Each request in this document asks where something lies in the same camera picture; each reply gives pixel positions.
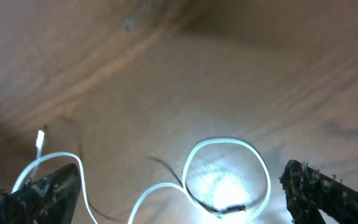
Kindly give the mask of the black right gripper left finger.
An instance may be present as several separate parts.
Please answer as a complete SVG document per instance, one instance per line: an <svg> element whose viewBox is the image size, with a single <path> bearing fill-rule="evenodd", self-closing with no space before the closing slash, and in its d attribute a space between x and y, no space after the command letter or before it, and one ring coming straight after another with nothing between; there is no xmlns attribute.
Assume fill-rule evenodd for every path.
<svg viewBox="0 0 358 224"><path fill-rule="evenodd" d="M0 200L0 224L70 224L81 190L76 164L70 163Z"/></svg>

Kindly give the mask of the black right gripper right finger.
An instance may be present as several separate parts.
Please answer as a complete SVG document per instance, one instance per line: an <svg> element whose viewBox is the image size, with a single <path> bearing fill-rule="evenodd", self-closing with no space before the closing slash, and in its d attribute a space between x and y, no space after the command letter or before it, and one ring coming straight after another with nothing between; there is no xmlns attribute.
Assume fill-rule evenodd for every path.
<svg viewBox="0 0 358 224"><path fill-rule="evenodd" d="M335 176L289 160L279 180L293 223L324 223L321 211L338 223L358 223L358 192Z"/></svg>

